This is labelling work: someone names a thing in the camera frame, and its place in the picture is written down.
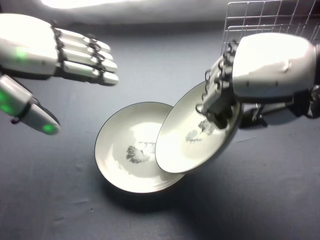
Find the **gray table surface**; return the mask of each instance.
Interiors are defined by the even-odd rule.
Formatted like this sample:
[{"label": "gray table surface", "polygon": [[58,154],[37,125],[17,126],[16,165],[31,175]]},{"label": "gray table surface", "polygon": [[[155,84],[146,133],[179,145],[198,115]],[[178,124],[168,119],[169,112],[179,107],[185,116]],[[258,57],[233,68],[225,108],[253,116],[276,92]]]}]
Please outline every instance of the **gray table surface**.
[{"label": "gray table surface", "polygon": [[96,136],[119,109],[174,105],[204,80],[221,31],[179,25],[83,27],[108,43],[120,84],[23,80],[60,120],[53,137],[0,114],[1,240],[295,240],[320,238],[320,121],[238,131],[226,151],[161,194],[111,186]]}]

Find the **white plate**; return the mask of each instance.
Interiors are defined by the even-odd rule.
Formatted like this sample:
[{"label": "white plate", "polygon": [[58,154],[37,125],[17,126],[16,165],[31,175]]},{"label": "white plate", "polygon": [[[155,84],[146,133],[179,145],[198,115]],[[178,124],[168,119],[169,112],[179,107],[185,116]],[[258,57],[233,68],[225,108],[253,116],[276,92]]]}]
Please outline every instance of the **white plate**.
[{"label": "white plate", "polygon": [[156,140],[172,106],[141,102],[127,106],[102,126],[94,155],[103,176],[116,187],[133,193],[166,189],[184,175],[159,168]]},{"label": "white plate", "polygon": [[195,106],[202,102],[205,82],[191,89],[179,100],[165,119],[159,132],[155,157],[161,169],[169,173],[186,173],[218,154],[230,142],[241,119],[241,104],[232,107],[233,117],[226,129],[219,129]]}]

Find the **white robotic hand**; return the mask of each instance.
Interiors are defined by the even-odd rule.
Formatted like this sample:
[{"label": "white robotic hand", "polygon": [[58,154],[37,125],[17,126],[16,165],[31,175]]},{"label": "white robotic hand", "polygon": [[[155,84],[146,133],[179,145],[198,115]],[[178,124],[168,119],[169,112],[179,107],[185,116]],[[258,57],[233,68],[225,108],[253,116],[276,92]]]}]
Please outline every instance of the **white robotic hand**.
[{"label": "white robotic hand", "polygon": [[197,111],[223,129],[235,101],[256,104],[243,127],[266,126],[263,115],[287,110],[293,118],[320,116],[320,47],[282,33],[259,33],[231,43],[206,79]]},{"label": "white robotic hand", "polygon": [[113,86],[119,79],[110,48],[93,35],[56,28],[21,14],[0,14],[0,110],[48,135],[58,120],[14,77],[46,80],[52,76]]}]

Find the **metal wire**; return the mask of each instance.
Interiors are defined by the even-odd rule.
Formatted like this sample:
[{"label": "metal wire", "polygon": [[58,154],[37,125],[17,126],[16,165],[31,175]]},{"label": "metal wire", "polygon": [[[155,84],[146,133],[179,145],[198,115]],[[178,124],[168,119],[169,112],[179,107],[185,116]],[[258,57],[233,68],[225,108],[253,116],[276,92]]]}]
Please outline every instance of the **metal wire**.
[{"label": "metal wire", "polygon": [[221,54],[228,44],[257,33],[285,33],[319,43],[320,0],[230,2],[226,11]]}]

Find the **metal wire basket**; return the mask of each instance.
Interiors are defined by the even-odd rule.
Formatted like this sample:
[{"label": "metal wire basket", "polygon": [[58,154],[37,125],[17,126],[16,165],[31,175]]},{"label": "metal wire basket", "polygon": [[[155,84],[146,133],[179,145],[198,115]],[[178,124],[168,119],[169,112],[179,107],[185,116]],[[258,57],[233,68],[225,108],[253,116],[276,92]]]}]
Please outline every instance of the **metal wire basket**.
[{"label": "metal wire basket", "polygon": [[320,0],[242,1],[228,4],[221,53],[228,43],[257,33],[285,33],[319,43]]}]

